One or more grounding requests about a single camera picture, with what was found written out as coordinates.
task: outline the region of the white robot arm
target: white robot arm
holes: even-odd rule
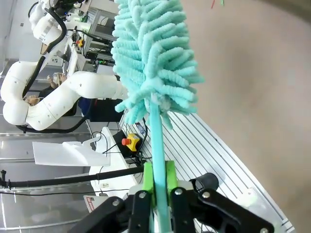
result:
[[[19,68],[21,66],[18,67],[17,63],[12,67],[13,70],[8,71],[3,81],[1,97],[5,101],[3,117],[14,125],[27,123],[35,130],[46,129],[70,110],[80,97],[127,98],[127,90],[116,76],[78,71],[37,105],[30,106],[21,97],[26,84],[26,80],[22,79],[26,69]]]
[[[35,38],[50,46],[48,53],[41,57],[38,63],[19,61],[14,63],[3,81],[1,97],[5,101],[3,116],[11,124],[29,124],[35,130],[44,130],[62,115],[70,110],[80,98],[97,99],[127,98],[127,90],[113,75],[100,75],[91,72],[78,71],[40,101],[35,106],[30,106],[23,100],[27,86],[32,84],[39,71],[43,69],[51,56],[64,47],[67,40],[64,35],[64,24],[60,30],[53,12],[46,11],[50,0],[40,0],[34,7],[29,20]]]

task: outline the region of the slotted metal surface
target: slotted metal surface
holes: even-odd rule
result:
[[[217,191],[231,200],[239,198],[249,188],[253,188],[265,206],[271,210],[271,214],[276,217],[278,224],[281,225],[281,232],[296,232],[258,180],[197,114],[184,116],[170,113],[169,115],[173,130],[163,127],[165,157],[167,160],[175,161],[178,179],[188,181],[212,172],[219,179],[220,187]],[[124,123],[124,117],[120,125],[125,134],[140,134],[136,125]],[[146,158],[151,157],[150,134],[142,149],[143,156]],[[201,224],[197,221],[195,225],[198,232],[213,231],[205,226],[201,229]]]

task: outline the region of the beige wall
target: beige wall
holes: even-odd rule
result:
[[[260,0],[182,2],[206,78],[199,116],[310,232],[311,25]]]

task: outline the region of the red button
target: red button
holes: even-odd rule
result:
[[[122,139],[122,145],[130,145],[131,144],[131,140],[130,139],[128,139],[128,138],[124,138],[124,139]]]

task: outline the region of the person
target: person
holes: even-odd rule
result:
[[[60,80],[60,85],[66,81],[67,76],[63,73],[55,73],[54,75],[57,76],[57,78]],[[25,101],[30,104],[30,106],[35,106],[38,104],[42,99],[44,99],[46,96],[48,96],[53,90],[58,88],[58,84],[56,84],[53,81],[53,77],[51,75],[47,76],[47,80],[50,84],[49,87],[43,89],[42,91],[39,92],[38,96],[37,95],[30,95],[27,96]]]

